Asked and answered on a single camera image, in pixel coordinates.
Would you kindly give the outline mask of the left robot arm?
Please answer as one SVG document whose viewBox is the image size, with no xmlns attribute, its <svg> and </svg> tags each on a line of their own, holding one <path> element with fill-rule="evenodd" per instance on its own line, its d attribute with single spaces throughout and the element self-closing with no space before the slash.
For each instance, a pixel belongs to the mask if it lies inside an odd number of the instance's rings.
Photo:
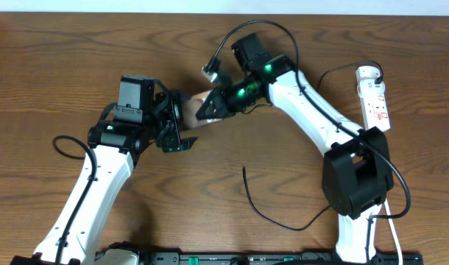
<svg viewBox="0 0 449 265">
<path fill-rule="evenodd" d="M 104 108 L 88 132 L 82 171 L 49 234 L 30 257 L 13 264 L 95 264 L 105 222 L 139 156 L 151 144 L 164 152 L 183 150 L 176 94 L 154 77 L 124 75 L 119 99 Z"/>
</svg>

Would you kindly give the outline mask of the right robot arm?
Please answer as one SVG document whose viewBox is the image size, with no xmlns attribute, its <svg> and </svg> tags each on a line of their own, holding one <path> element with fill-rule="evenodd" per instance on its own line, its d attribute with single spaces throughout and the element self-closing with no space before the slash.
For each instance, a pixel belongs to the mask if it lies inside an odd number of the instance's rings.
<svg viewBox="0 0 449 265">
<path fill-rule="evenodd" d="M 310 84 L 288 56 L 273 57 L 251 34 L 231 46 L 244 79 L 233 82 L 214 55 L 202 74 L 217 87 L 194 115 L 207 123 L 246 113 L 264 98 L 282 110 L 323 156 L 322 190 L 338 213 L 336 256 L 345 263 L 371 264 L 376 257 L 375 226 L 393 188 L 386 136 L 378 126 L 347 119 Z"/>
</svg>

